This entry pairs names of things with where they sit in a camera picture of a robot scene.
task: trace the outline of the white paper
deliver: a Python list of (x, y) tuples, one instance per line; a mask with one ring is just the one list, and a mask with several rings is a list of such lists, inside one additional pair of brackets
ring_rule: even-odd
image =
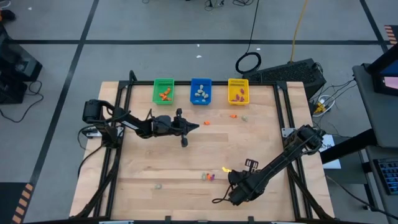
[[(331, 134), (326, 134), (323, 136), (323, 145), (319, 149), (320, 152), (328, 150), (330, 147), (335, 146), (333, 136)], [(341, 169), (340, 161), (336, 159), (335, 161), (328, 162), (323, 165), (324, 169)]]

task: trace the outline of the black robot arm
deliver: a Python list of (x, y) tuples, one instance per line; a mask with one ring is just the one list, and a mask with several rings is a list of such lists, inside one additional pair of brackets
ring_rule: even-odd
[[(240, 205), (242, 202), (258, 198), (264, 193), (268, 181), (291, 162), (304, 154), (312, 155), (316, 153), (322, 146), (324, 134), (324, 131), (316, 131), (309, 125), (302, 126), (284, 139), (284, 152), (264, 168), (256, 170), (258, 162), (247, 159), (246, 165), (250, 167), (248, 171), (232, 170), (228, 174), (232, 191), (228, 194), (229, 199), (222, 200), (230, 201), (233, 205)], [(220, 201), (217, 198), (213, 200), (213, 203)]]
[[(105, 119), (103, 116), (103, 108), (111, 114), (112, 118)], [(118, 129), (109, 125), (109, 122), (119, 122), (126, 127), (135, 130), (136, 134), (147, 139), (158, 136), (181, 136), (181, 145), (186, 147), (188, 140), (186, 135), (199, 127), (198, 124), (189, 123), (182, 117), (182, 110), (176, 111), (174, 120), (170, 116), (161, 115), (152, 116), (152, 110), (149, 111), (144, 121), (130, 115), (130, 111), (124, 111), (122, 108), (114, 107), (107, 101), (89, 100), (85, 103), (83, 110), (83, 121), (92, 124), (101, 133), (103, 143), (109, 147), (116, 147), (118, 144)]]

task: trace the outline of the green basket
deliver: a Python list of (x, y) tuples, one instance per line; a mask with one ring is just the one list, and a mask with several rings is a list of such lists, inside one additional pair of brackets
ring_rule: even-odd
[[(164, 93), (167, 87), (171, 88), (171, 92), (167, 97), (171, 98), (171, 101), (163, 101), (159, 93)], [(174, 79), (173, 78), (157, 78), (154, 82), (154, 95), (152, 101), (157, 105), (170, 105), (174, 101)]]

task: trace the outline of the floor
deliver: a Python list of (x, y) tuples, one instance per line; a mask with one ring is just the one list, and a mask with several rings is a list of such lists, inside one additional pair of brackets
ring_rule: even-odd
[[(286, 63), (304, 0), (261, 0), (251, 50), (261, 68)], [(76, 135), (84, 125), (83, 104), (96, 98), (103, 81), (168, 77), (190, 80), (240, 77), (235, 61), (245, 53), (256, 4), (226, 0), (208, 12), (205, 0), (19, 0), (8, 34), (43, 64), (44, 101), (19, 124), (0, 118), (0, 182), (32, 182), (34, 194), (24, 222), (68, 218), (83, 158)], [(321, 63), (326, 86), (352, 79), (351, 67), (372, 62), (391, 47), (384, 25), (396, 24), (395, 0), (309, 0), (294, 60)], [(242, 70), (255, 62), (245, 60)], [(333, 94), (330, 88), (325, 94)], [(35, 101), (1, 106), (13, 118)], [(370, 127), (357, 88), (338, 98), (320, 125), (329, 133), (353, 136)], [(360, 185), (348, 185), (365, 198)], [(329, 184), (336, 217), (382, 223), (337, 186)]]

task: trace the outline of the plastic basket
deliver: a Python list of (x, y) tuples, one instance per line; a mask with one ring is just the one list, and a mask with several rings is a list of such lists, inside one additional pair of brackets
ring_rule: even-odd
[[(237, 100), (236, 95), (239, 97), (243, 96), (244, 101), (233, 101)], [(230, 78), (228, 80), (228, 102), (231, 105), (246, 105), (250, 103), (249, 80), (236, 78)]]
[[(203, 96), (195, 96), (195, 93), (200, 89), (200, 85), (203, 85), (203, 91), (209, 94), (209, 97), (204, 99)], [(211, 79), (209, 78), (192, 78), (191, 80), (191, 97), (190, 101), (194, 105), (208, 105), (211, 102)]]
[[(171, 88), (171, 92), (167, 95), (171, 101), (163, 101), (159, 93), (164, 93), (167, 87)], [(157, 105), (170, 105), (174, 101), (174, 79), (173, 78), (157, 78), (154, 82), (154, 95), (152, 101)]]

